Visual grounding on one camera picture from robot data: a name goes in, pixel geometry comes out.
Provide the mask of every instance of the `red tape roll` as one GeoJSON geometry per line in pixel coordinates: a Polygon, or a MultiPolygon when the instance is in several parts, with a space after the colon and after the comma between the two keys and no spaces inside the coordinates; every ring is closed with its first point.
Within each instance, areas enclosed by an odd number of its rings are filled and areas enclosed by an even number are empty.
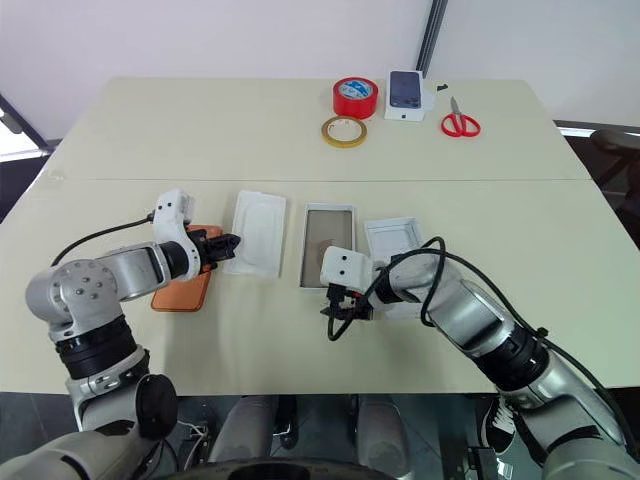
{"type": "Polygon", "coordinates": [[[343,78],[333,86],[333,111],[359,119],[368,118],[376,111],[378,86],[362,77],[343,78]]]}

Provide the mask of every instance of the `tape roll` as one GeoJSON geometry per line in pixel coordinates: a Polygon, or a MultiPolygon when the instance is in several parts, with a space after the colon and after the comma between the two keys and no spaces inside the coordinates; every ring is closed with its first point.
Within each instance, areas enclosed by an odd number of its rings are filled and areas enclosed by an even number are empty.
{"type": "Polygon", "coordinates": [[[333,111],[338,115],[368,118],[376,111],[377,101],[378,86],[366,78],[343,78],[333,86],[333,111]]]}
{"type": "Polygon", "coordinates": [[[364,142],[367,127],[357,118],[338,115],[322,124],[322,138],[334,147],[351,148],[364,142]]]}

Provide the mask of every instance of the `black smartphone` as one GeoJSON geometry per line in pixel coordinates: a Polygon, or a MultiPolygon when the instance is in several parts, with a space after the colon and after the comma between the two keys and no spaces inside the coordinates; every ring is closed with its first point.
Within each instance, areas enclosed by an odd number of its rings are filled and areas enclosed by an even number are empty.
{"type": "Polygon", "coordinates": [[[389,75],[389,102],[392,107],[420,108],[420,74],[392,71],[389,75]]]}

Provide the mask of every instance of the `chair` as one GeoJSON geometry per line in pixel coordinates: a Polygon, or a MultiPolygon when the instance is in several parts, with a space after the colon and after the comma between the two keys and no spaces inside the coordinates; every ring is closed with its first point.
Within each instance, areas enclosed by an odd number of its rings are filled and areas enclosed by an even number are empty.
{"type": "Polygon", "coordinates": [[[591,142],[601,152],[619,157],[594,179],[600,189],[626,170],[629,189],[624,203],[616,209],[616,215],[640,248],[640,136],[614,130],[596,130],[591,134],[591,142]]]}

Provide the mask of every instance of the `masking tape roll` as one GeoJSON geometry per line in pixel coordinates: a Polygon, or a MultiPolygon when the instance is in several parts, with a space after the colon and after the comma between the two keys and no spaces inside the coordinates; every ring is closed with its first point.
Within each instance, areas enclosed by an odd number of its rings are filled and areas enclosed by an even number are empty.
{"type": "Polygon", "coordinates": [[[357,118],[347,117],[345,115],[338,115],[337,117],[330,118],[322,124],[322,138],[329,145],[339,148],[351,148],[360,145],[367,138],[367,127],[357,118]],[[353,138],[343,140],[337,137],[335,130],[343,130],[340,136],[344,134],[353,138]]]}

